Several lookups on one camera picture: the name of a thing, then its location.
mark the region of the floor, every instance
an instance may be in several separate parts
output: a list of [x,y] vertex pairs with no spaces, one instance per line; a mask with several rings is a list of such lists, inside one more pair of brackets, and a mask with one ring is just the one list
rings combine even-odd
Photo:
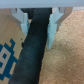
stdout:
[[[84,84],[84,11],[74,11],[63,21],[55,35],[53,46],[45,49],[39,84]],[[16,23],[0,10],[0,44],[10,39],[16,42],[14,56],[18,58],[24,34]],[[8,78],[0,80],[7,84]]]

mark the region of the tan surface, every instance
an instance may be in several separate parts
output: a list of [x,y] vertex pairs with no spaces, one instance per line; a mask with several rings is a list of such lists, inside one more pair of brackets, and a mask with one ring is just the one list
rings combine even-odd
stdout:
[[[14,56],[18,58],[22,49],[21,43],[24,41],[25,36],[20,31],[19,26],[3,15],[2,11],[0,10],[0,44],[4,45],[7,43],[9,46],[11,46],[11,38],[16,43],[13,49],[15,51]],[[12,74],[15,64],[16,63],[13,63],[10,74]],[[0,80],[0,84],[8,84],[8,78],[5,77],[3,81]]]
[[39,84],[84,84],[84,11],[73,12],[45,50]]

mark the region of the brown textured surface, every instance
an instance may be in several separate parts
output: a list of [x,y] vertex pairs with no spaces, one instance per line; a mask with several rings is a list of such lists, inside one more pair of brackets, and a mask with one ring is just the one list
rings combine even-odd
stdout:
[[84,84],[84,11],[72,12],[45,50],[39,84]]

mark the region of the beige carpet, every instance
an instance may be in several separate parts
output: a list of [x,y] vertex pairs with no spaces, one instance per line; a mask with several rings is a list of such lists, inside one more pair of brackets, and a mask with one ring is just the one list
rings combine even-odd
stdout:
[[72,12],[45,50],[39,84],[84,84],[84,11]]

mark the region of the rolled black cloth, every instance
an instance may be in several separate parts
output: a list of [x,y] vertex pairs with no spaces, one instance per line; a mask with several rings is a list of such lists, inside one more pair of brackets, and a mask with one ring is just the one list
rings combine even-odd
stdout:
[[8,84],[38,84],[51,8],[34,11],[28,35]]

